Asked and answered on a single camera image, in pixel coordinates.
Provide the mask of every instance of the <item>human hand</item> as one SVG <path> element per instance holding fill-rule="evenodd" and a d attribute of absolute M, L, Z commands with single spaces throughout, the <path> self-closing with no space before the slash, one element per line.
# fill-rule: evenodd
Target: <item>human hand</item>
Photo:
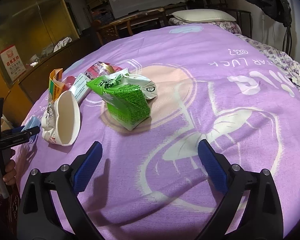
<path fill-rule="evenodd" d="M 15 150 L 11 149 L 11 157 L 15 155 L 15 153 L 16 153 Z M 15 166 L 16 166 L 15 161 L 10 160 L 5 167 L 6 174 L 3 176 L 3 181 L 9 186 L 12 186 L 16 183 L 15 175 L 17 174 L 17 172 L 15 170 Z"/>

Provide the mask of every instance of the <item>wooden chair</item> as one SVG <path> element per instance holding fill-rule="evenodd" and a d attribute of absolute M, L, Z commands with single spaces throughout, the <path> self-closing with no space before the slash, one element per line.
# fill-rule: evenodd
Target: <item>wooden chair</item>
<path fill-rule="evenodd" d="M 168 26 L 166 11 L 164 7 L 152 8 L 149 10 L 139 11 L 121 18 L 118 18 L 107 25 L 101 25 L 99 21 L 94 21 L 91 26 L 97 32 L 100 44 L 103 46 L 105 43 L 119 39 L 118 30 L 124 28 L 128 29 L 130 36 L 133 35 L 132 26 L 149 22 L 153 20 L 163 20 L 164 26 Z"/>

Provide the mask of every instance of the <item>green and white package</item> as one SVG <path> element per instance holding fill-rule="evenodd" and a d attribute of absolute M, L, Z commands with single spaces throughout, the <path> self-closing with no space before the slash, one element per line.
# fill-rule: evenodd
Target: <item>green and white package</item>
<path fill-rule="evenodd" d="M 156 97 L 157 91 L 150 79 L 127 71 L 122 73 L 100 76 L 89 81 L 87 86 L 107 102 L 111 116 L 131 131 L 150 116 L 146 98 Z"/>

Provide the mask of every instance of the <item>white pillow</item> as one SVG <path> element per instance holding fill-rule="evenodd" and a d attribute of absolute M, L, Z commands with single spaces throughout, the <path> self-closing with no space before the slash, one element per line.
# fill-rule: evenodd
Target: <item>white pillow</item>
<path fill-rule="evenodd" d="M 234 17 L 226 12 L 213 9 L 193 9 L 174 12 L 172 14 L 180 21 L 187 23 L 234 22 Z"/>

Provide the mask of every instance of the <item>purple blanket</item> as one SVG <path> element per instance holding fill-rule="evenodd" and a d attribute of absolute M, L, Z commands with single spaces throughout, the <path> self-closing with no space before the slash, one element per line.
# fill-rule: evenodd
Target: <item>purple blanket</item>
<path fill-rule="evenodd" d="M 271 171 L 284 234 L 292 229 L 300 218 L 300 93 L 271 61 L 213 25 L 172 26 L 113 41 L 65 76 L 97 61 L 128 67 L 156 83 L 151 117 L 129 132 L 91 92 L 80 106 L 82 126 L 73 146 L 48 144 L 40 135 L 17 148 L 21 193 L 31 169 L 54 171 L 96 140 L 103 157 L 78 198 L 105 239 L 192 240 L 222 198 L 197 156 L 198 142 L 206 138 L 230 163 Z M 42 117 L 47 99 L 45 92 L 25 122 Z M 55 192 L 53 198 L 71 231 Z"/>

